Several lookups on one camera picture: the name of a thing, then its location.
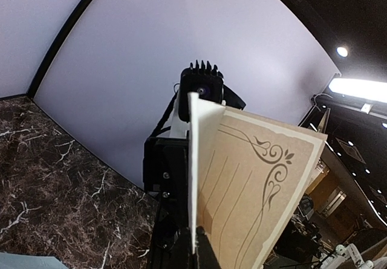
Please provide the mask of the spare gray paper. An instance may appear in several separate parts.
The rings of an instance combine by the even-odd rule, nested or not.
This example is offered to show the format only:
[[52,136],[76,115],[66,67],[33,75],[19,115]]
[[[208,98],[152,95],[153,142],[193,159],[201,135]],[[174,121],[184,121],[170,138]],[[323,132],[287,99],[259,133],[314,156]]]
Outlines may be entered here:
[[188,95],[189,224],[221,268],[259,268],[299,201],[327,136]]

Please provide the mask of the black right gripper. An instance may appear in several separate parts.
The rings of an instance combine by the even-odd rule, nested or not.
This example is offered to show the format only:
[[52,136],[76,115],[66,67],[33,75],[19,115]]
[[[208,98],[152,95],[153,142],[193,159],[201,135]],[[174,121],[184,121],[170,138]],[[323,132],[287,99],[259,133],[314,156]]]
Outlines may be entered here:
[[149,137],[144,145],[143,184],[158,192],[148,268],[174,268],[174,245],[188,217],[188,141]]

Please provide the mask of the light blue paper envelope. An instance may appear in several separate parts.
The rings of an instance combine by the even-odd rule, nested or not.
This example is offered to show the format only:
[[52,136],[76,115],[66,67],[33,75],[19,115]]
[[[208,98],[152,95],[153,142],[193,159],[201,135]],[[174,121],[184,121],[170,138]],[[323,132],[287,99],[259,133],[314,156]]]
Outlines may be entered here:
[[1,253],[1,268],[67,269],[68,267],[52,256],[29,256],[22,254]]

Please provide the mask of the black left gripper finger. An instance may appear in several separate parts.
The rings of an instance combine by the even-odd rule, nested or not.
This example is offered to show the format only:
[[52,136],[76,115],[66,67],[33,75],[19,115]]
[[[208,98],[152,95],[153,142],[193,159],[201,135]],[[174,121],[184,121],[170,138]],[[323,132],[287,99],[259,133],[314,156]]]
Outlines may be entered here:
[[194,243],[192,243],[189,228],[184,228],[181,231],[174,245],[174,268],[221,269],[202,226],[196,229]]

